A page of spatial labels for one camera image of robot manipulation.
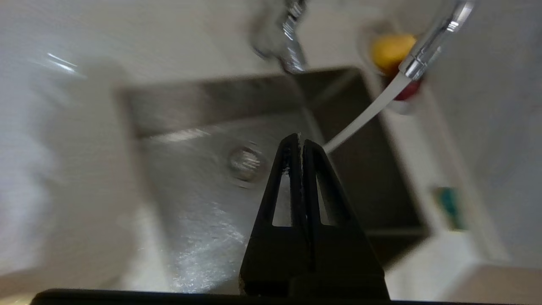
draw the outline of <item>sink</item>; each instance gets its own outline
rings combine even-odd
[[[172,287],[219,294],[239,292],[238,272],[280,141],[297,133],[323,144],[371,102],[356,68],[159,84],[123,96],[162,218]],[[384,266],[427,236],[378,118],[331,161]],[[276,226],[290,224],[285,180]],[[333,225],[326,215],[322,222]]]

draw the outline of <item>chrome faucet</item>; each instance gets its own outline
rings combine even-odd
[[[412,79],[422,77],[427,67],[439,55],[442,45],[459,31],[474,8],[473,0],[445,0],[431,28],[410,50],[410,54],[399,65],[399,71]]]
[[[295,32],[306,8],[306,0],[284,0],[284,6],[255,33],[252,46],[264,58],[277,58],[285,72],[305,71],[307,62]]]

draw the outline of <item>drain strainer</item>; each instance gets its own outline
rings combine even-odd
[[[232,177],[244,183],[254,183],[263,171],[263,166],[262,154],[247,146],[235,148],[228,157]]]

